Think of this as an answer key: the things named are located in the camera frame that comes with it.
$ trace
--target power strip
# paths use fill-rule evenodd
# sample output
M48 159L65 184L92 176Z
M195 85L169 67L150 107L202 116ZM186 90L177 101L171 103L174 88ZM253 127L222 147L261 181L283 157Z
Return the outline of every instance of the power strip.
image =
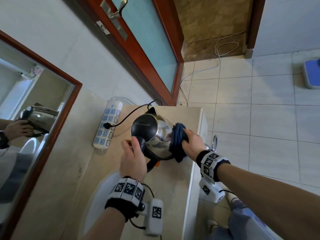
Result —
M122 109L122 105L123 104L119 101L109 101L108 105L106 106L106 110L104 111L104 114L102 116L96 137L93 141L93 146L95 148L98 148L101 151L108 149L115 127L106 129L103 127L103 125L107 122L109 122L111 125L117 124Z

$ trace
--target plug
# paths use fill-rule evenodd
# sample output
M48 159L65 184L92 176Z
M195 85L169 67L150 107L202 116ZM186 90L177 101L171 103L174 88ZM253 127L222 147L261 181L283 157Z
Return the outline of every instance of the plug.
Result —
M111 124L110 123L104 123L103 127L106 129L110 129L111 128Z

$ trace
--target mirror frame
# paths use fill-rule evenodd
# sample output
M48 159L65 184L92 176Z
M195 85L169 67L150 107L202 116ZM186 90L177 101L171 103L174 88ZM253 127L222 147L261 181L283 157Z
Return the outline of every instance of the mirror frame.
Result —
M39 56L38 54L36 54L35 52L30 50L23 44L19 43L17 40L13 39L12 37L10 37L9 35L7 35L1 30L0 30L0 40L10 45L12 48L16 49L22 54L26 55L27 57L31 58L36 63L44 67L45 69L48 69L54 72L55 74L62 77L69 83L73 84L73 88L64 104L64 107L60 111L59 116L55 121L54 127L51 129L49 137L45 142L45 146L42 148L42 151L38 156L38 159L34 165L34 169L28 176L28 180L25 182L25 185L23 186L23 189L20 192L20 195L18 196L18 198L16 199L16 202L14 203L9 219L6 220L6 224L4 225L3 232L1 234L1 240L2 240L2 239L11 238L14 232L14 229L21 217L21 214L27 204L27 201L31 195L31 192L37 183L38 177L40 176L42 169L45 166L47 159L51 153L51 150L54 147L54 143L58 138L58 135L62 129L62 126L64 125L64 122L66 121L66 118L72 108L72 105L74 104L78 96L78 93L82 87L82 83L74 79L73 77L71 77L66 72L56 67L55 65L51 64L49 61L42 58L41 56Z

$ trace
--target stainless steel kettle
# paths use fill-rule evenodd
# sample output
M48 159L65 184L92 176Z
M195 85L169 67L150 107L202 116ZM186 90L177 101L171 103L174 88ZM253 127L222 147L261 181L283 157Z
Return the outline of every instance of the stainless steel kettle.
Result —
M29 124L40 133L34 133L29 137L39 137L50 132L59 112L43 106L28 106L20 114L21 120L29 121Z
M173 159L169 151L173 127L174 125L160 116L153 107L133 122L131 136L138 139L141 151L150 159L147 172L150 172L158 161Z

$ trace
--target right hand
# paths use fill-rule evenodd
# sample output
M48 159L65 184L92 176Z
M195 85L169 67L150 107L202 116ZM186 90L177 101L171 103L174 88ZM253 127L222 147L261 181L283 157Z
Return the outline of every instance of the right hand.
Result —
M188 157L193 161L196 161L197 156L200 152L206 150L206 145L203 142L202 138L194 133L190 129L183 129L189 139L189 143L185 140L182 141L182 149Z
M123 154L121 156L120 176L122 178L130 176L142 182L147 174L147 163L140 149L139 141L133 136L132 140L121 141L121 145Z
M3 133L9 141L22 136L30 136L33 134L33 127L27 123L27 120L18 120L17 122L7 125Z

